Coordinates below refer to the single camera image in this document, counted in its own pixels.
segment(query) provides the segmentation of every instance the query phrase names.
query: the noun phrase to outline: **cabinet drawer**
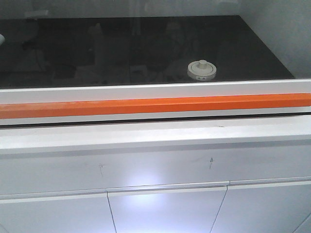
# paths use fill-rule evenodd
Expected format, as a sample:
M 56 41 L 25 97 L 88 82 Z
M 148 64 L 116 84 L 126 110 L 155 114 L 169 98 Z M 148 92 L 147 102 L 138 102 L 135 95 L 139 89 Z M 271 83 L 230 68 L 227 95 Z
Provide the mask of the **cabinet drawer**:
M 0 194 L 301 177 L 311 176 L 311 146 L 67 151 L 1 159 L 0 171 Z

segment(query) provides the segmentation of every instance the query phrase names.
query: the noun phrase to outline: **cabinet door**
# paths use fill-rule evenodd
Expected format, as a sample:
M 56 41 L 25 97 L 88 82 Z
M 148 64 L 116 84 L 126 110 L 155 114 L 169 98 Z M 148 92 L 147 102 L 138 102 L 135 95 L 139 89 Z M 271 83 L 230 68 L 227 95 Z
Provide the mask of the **cabinet door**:
M 107 198 L 26 201 L 0 204 L 0 226 L 9 233 L 115 232 Z
M 229 186 L 212 233 L 293 233 L 311 213 L 311 182 Z
M 118 233 L 206 233 L 226 188 L 108 193 Z
M 294 233 L 310 233 L 311 232 L 311 213 L 305 221 L 296 229 Z

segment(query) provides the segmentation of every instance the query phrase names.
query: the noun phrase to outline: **metal frame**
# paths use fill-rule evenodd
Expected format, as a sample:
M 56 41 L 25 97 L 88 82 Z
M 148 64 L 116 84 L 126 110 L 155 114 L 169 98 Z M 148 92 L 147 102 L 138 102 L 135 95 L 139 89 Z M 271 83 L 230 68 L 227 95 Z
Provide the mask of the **metal frame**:
M 50 103 L 65 101 L 134 100 L 206 96 L 268 95 L 311 93 L 311 79 L 245 81 L 219 83 L 151 84 L 99 87 L 29 88 L 0 90 L 0 104 Z M 235 116 L 276 113 L 311 112 L 310 107 L 264 108 L 189 111 L 168 113 L 137 113 L 95 116 L 61 116 L 41 118 L 0 119 L 0 125 L 86 122 L 107 120 L 155 119 L 176 117 Z

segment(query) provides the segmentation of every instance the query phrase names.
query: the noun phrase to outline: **round knob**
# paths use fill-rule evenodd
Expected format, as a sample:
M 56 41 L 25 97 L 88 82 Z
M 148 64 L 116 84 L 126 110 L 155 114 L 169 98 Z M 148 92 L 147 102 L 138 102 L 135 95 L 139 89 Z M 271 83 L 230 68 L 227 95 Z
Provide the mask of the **round knob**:
M 188 76 L 197 81 L 209 81 L 216 76 L 216 66 L 206 60 L 191 62 L 188 65 Z
M 206 60 L 200 60 L 198 64 L 199 69 L 206 69 L 208 65 L 208 62 Z

